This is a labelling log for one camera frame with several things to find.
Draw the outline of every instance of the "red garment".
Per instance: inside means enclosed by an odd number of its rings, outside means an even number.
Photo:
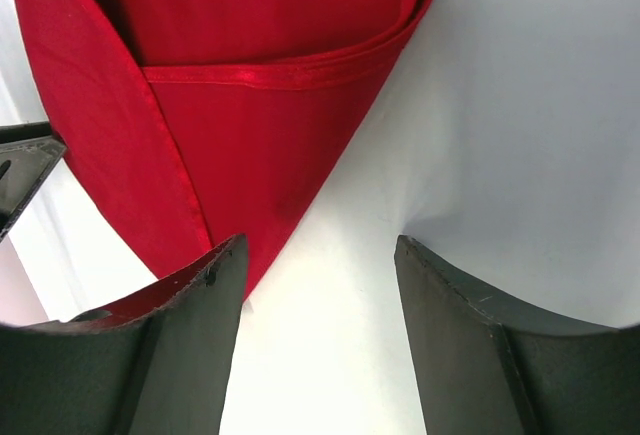
[[[69,166],[158,277],[282,249],[431,0],[16,0]]]

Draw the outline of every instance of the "folded red cloth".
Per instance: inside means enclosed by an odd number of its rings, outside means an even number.
[[[69,166],[107,221],[158,277],[246,233],[251,291],[430,2],[16,6]]]

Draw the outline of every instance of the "red fabric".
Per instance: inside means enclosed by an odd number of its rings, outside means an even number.
[[[68,162],[159,277],[234,233],[249,290],[431,0],[16,0]]]

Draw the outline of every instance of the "black plastic part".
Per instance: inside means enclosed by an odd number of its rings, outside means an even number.
[[[65,151],[49,123],[0,128],[0,241]]]
[[[216,434],[247,276],[236,237],[69,323],[0,326],[0,434]]]
[[[543,310],[408,237],[395,261],[429,435],[640,433],[640,326]]]

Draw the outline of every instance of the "red cloth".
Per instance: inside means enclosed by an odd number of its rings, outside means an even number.
[[[16,0],[67,161],[158,276],[238,232],[249,291],[431,0]]]

